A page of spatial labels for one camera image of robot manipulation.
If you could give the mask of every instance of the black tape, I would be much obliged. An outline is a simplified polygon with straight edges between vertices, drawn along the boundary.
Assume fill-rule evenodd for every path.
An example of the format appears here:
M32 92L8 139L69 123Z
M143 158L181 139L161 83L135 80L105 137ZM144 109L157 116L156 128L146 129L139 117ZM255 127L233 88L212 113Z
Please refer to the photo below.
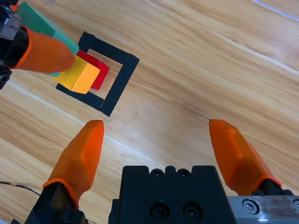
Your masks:
M56 89L60 90L61 92L64 92L65 94L74 97L77 100L80 100L81 102L93 107L94 109L97 109L100 111L101 106L104 102L104 99L101 97L98 97L97 95L94 95L91 92L88 92L86 94L81 94L77 92L70 91L69 89L65 88L61 84L58 84L56 86Z
M110 116L121 97L121 94L126 88L135 68L137 67L139 59L109 43L97 39L95 36L87 32L83 33L78 46L80 50L84 52L88 52L89 49L92 49L114 61L121 63L123 66L105 99L102 99L91 92L88 92L87 94L72 92L60 84L56 86L56 89L77 100L80 100L94 109L103 112L105 115Z

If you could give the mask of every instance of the stacked blocks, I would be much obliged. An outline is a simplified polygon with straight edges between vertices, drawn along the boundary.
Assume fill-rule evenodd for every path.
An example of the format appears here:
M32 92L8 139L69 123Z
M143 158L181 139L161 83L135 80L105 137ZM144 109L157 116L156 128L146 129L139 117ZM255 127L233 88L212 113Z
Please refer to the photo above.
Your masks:
M75 56L75 64L72 68L61 73L47 74L53 76L65 88L86 94L90 88L99 90L109 68L100 60L80 51L78 45L54 22L24 2L16 9L24 20L24 26L38 33L43 33L62 41Z
M100 70L97 78L95 79L95 81L91 87L94 90L99 90L103 84L103 81L104 81L107 73L109 72L109 67L105 63L100 61L99 59L89 55L88 53L85 53L82 50L79 50L79 52L77 53L77 56L84 59L85 61L87 61L88 63L92 64L93 66L97 67Z
M73 92L86 94L99 72L98 68L75 56L75 64L53 79Z

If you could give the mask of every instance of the green block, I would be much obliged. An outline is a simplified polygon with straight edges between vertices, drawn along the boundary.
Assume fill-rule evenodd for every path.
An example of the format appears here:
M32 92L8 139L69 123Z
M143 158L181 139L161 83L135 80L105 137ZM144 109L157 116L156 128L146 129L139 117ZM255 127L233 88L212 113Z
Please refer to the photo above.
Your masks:
M22 3L16 13L24 20L24 26L35 32L55 37L68 46L73 55L78 53L79 46L57 24L49 20L30 4L26 2ZM57 77L59 73L48 75Z

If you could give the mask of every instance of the cable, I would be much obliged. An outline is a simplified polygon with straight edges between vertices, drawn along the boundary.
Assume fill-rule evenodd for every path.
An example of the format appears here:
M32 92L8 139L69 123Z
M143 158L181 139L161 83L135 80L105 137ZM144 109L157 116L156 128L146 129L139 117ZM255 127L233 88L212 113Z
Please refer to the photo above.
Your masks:
M37 194L37 195L41 195L39 193L37 193L35 190L29 188L29 187L26 187L24 185L20 185L20 184L17 184L17 183L11 183L11 182L5 182L5 181L0 181L0 184L6 184L6 185L10 185L10 186L14 186L14 187L18 187L18 188L23 188L23 189L26 189L26 190L30 190L32 191L33 193Z

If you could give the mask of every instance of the wooden floor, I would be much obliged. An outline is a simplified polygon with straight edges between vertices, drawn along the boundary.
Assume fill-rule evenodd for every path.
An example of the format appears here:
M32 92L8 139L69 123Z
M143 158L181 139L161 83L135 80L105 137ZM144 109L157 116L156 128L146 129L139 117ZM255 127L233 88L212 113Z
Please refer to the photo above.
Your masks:
M102 158L80 209L90 223L106 224L123 166L217 166L208 122L224 119L299 194L297 21L253 0L31 2L73 40L87 31L140 62L110 118L57 91L50 77L15 70L0 91L0 181L41 192L71 139L102 119ZM298 1L275 2L296 16ZM97 93L105 96L120 65L98 57L111 67ZM0 185L0 219L23 223L37 199Z

